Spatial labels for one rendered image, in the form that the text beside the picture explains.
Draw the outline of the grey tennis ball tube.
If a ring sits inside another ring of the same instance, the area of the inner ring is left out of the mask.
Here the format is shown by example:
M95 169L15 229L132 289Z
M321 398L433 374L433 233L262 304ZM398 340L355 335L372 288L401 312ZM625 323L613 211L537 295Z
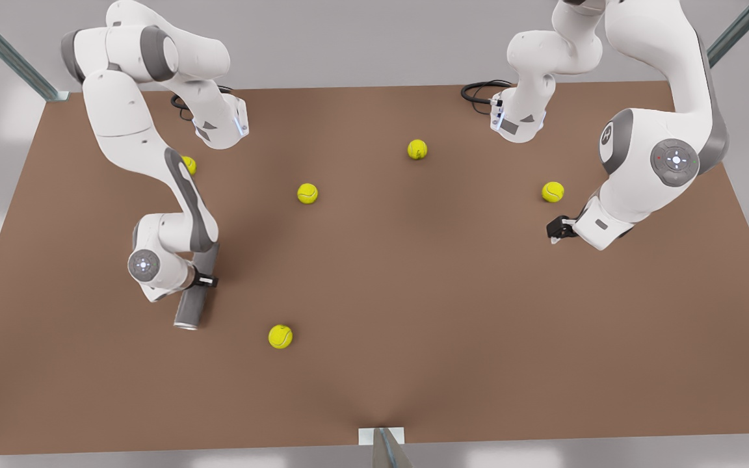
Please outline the grey tennis ball tube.
M220 243L215 242L207 252L195 252L191 259L191 266L194 267L195 273L212 274L219 253ZM204 310L205 299L208 287L189 287L181 292L178 309L174 326L185 330L197 330L202 311Z

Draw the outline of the silver frame post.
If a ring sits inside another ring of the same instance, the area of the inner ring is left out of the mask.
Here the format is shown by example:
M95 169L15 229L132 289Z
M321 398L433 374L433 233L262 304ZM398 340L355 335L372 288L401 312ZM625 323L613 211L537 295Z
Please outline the silver frame post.
M42 74L36 71L9 42L0 35L0 59L48 103L68 101L70 93L59 91Z
M746 33L749 32L749 4L736 17L732 23L726 27L725 31L716 39L710 47L707 48L707 58L710 68L713 68L717 62L730 51L737 42L740 41Z
M404 427L358 430L358 444L372 445L372 468L414 468L404 452L404 442Z

